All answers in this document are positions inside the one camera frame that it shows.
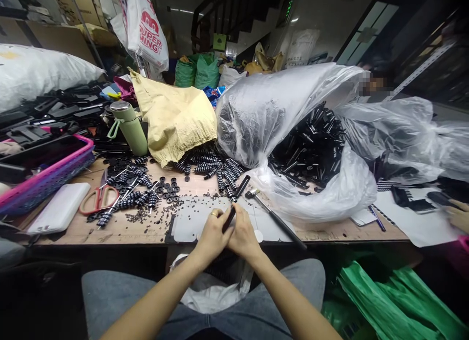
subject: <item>jeans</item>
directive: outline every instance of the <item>jeans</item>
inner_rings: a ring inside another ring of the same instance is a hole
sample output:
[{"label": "jeans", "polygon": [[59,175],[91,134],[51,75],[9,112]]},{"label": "jeans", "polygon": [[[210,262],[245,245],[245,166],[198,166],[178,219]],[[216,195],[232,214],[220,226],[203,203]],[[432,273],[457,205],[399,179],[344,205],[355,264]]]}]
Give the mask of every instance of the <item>jeans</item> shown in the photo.
[{"label": "jeans", "polygon": [[[321,310],[325,287],[322,263],[304,259],[281,273]],[[82,278],[86,323],[90,339],[97,340],[156,283],[119,272],[97,270]],[[206,328],[216,328],[236,340],[291,339],[290,331],[263,284],[243,300],[214,314],[202,314],[178,304],[157,339],[184,340]]]}]

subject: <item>yellow sack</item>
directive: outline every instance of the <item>yellow sack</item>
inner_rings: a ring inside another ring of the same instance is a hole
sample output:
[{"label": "yellow sack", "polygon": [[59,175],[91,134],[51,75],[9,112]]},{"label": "yellow sack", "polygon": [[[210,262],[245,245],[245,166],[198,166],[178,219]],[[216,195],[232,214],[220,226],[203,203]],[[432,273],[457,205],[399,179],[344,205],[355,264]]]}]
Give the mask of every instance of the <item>yellow sack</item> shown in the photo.
[{"label": "yellow sack", "polygon": [[161,167],[216,138],[215,112],[203,91],[163,84],[134,71],[130,76],[143,121],[148,122],[148,149]]}]

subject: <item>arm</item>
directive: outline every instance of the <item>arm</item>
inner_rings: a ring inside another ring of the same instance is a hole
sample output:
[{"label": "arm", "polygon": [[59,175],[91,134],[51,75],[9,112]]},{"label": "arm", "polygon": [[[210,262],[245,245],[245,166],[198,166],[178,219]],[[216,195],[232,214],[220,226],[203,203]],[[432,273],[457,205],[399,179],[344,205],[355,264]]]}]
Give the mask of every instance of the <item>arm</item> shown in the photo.
[{"label": "arm", "polygon": [[227,245],[233,228],[224,234],[221,230],[229,212],[229,209],[224,214],[220,209],[213,210],[192,253],[129,308],[101,340],[156,338],[190,284]]},{"label": "arm", "polygon": [[233,207],[236,210],[236,226],[228,248],[245,258],[255,270],[274,300],[292,337],[298,340],[341,340],[322,314],[278,271],[261,250],[248,213],[236,203],[233,203]]}]

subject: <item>green bag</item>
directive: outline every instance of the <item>green bag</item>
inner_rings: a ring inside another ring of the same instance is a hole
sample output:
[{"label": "green bag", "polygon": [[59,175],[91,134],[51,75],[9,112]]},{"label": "green bag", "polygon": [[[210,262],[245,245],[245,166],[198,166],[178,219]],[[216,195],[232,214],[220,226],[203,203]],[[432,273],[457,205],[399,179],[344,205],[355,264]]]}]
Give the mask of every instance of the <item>green bag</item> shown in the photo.
[{"label": "green bag", "polygon": [[200,54],[197,61],[197,72],[195,74],[195,87],[203,89],[206,86],[218,87],[220,72],[218,70],[218,60],[213,53]]},{"label": "green bag", "polygon": [[324,296],[321,314],[344,340],[376,340],[376,332],[347,294],[334,287]]},{"label": "green bag", "polygon": [[195,72],[197,70],[197,60],[200,54],[188,56],[190,63],[178,60],[176,64],[176,75],[174,86],[191,87],[195,83]]},{"label": "green bag", "polygon": [[338,281],[381,340],[469,337],[468,328],[409,267],[394,270],[383,284],[353,261]]}]

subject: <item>person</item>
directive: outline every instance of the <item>person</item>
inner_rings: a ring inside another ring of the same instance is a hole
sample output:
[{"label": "person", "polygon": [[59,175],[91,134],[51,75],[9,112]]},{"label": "person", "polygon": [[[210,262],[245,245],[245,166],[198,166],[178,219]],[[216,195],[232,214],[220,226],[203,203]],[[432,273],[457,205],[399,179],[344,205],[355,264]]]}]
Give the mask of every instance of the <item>person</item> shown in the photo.
[{"label": "person", "polygon": [[[262,251],[248,213],[237,203],[234,227],[222,232],[230,209],[209,215],[194,250],[155,283],[111,271],[82,279],[91,339],[341,339],[321,315],[324,268],[306,259],[279,271]],[[191,282],[228,248],[244,258],[261,284],[233,306],[201,314],[179,301]],[[208,336],[213,331],[216,336]]]}]

